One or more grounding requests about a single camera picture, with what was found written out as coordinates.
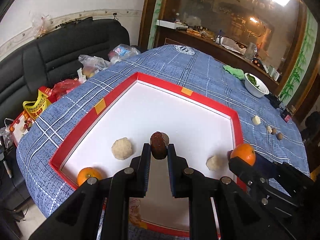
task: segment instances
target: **black leather sofa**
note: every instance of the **black leather sofa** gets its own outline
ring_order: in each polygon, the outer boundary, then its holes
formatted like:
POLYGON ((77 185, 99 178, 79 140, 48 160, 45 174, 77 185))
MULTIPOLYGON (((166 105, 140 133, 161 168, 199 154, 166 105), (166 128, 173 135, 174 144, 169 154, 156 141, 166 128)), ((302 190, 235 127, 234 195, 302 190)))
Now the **black leather sofa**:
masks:
MULTIPOLYGON (((0 127, 5 118, 15 119, 23 111, 23 101, 34 101, 38 88, 77 76, 82 67, 80 54, 108 59, 119 44, 130 45, 129 34, 112 19, 86 19, 68 23, 12 52, 0 62, 0 127)), ((0 205, 14 210, 30 197, 16 161, 16 149, 7 156, 13 172, 9 179, 0 163, 0 205)))

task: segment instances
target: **red tray rim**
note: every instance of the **red tray rim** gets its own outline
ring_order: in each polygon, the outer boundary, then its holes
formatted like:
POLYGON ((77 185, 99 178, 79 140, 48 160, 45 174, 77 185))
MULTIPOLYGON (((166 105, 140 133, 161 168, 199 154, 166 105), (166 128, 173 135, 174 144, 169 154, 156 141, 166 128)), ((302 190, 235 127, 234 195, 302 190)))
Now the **red tray rim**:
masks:
MULTIPOLYGON (((211 98, 200 95, 192 90, 183 88, 181 86, 175 85, 168 81, 162 80, 160 78, 156 78, 154 76, 150 76, 144 73, 136 72, 130 77, 126 78, 123 82, 117 85, 111 92, 109 92, 103 99, 101 99, 81 120, 80 122, 71 130, 71 132, 66 136, 64 141, 61 143, 59 148, 55 151, 51 159, 49 160, 49 165, 52 169, 62 178, 64 179, 74 190, 78 188, 78 185, 73 182, 68 176, 66 176, 61 170, 60 165, 73 149, 74 145, 79 141, 82 135, 90 128, 90 126, 95 122, 95 120, 107 109, 111 107, 113 103, 117 100, 118 97, 121 96, 127 89, 129 89, 132 85, 134 85, 137 81, 142 81, 149 83, 151 85, 160 87, 165 90, 169 90, 178 95, 184 96, 185 98, 189 98, 196 102, 199 102, 203 105, 206 105, 210 108, 213 108, 221 113, 226 114, 230 117, 233 134, 235 139, 235 146, 242 144, 243 136, 241 130, 241 124, 239 121, 238 113, 217 102, 211 98)), ((237 178, 236 182, 239 187, 241 187, 244 191, 246 191, 246 184, 237 178)), ((157 231, 160 233, 165 233, 174 236, 182 236, 189 237, 188 231, 167 228, 160 225, 155 225, 149 222, 146 222, 148 225, 148 229, 157 231)))

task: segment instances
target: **red plastic bag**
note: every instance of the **red plastic bag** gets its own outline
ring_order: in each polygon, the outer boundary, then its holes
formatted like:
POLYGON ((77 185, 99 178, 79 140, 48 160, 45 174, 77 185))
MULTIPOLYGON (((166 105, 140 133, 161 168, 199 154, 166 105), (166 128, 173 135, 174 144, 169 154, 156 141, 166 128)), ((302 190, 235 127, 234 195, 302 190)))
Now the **red plastic bag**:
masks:
POLYGON ((81 83, 78 80, 66 79, 54 85, 50 96, 59 100, 79 85, 81 83))

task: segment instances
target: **blue checkered tablecloth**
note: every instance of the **blue checkered tablecloth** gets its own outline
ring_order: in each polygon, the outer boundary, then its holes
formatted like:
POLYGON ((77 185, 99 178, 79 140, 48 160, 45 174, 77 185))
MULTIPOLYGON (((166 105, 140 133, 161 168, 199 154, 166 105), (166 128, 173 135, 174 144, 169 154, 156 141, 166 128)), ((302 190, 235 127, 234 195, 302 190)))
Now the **blue checkered tablecloth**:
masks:
MULTIPOLYGON (((307 156, 296 125, 280 117, 267 98, 255 98, 243 83, 224 71, 222 63, 198 50, 166 45, 119 62, 77 87, 50 105, 20 141, 17 160, 30 195, 41 212, 50 216, 73 189, 48 165, 56 149, 75 125, 101 98, 135 72, 152 75, 186 87, 238 112, 244 141, 270 161, 288 162, 309 175, 307 156), (258 115, 262 124, 254 126, 258 115), (278 141, 268 134, 266 125, 284 135, 278 141)), ((274 180, 270 184, 280 190, 274 180)), ((129 228, 130 239, 169 239, 169 236, 129 228)))

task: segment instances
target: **red fruit box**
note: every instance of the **red fruit box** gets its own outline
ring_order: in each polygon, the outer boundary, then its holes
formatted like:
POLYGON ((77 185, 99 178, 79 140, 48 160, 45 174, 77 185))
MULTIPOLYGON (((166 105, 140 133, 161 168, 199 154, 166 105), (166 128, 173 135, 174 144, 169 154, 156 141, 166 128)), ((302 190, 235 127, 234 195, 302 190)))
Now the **red fruit box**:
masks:
MULTIPOLYGON (((113 176, 141 155, 143 144, 156 131, 169 136, 177 155, 186 158, 190 167, 215 179, 229 176, 245 189, 229 170, 227 160, 227 152, 243 143, 237 112, 143 73, 133 74, 102 98, 68 134, 49 164, 77 189, 81 169, 94 167, 105 178, 113 176), (121 161, 114 158, 111 146, 123 137, 133 144, 134 154, 121 161), (206 166, 214 155, 223 160, 218 171, 206 166)), ((145 228, 189 236, 188 199, 172 197, 167 159, 151 157, 148 191, 140 199, 140 215, 145 228)))

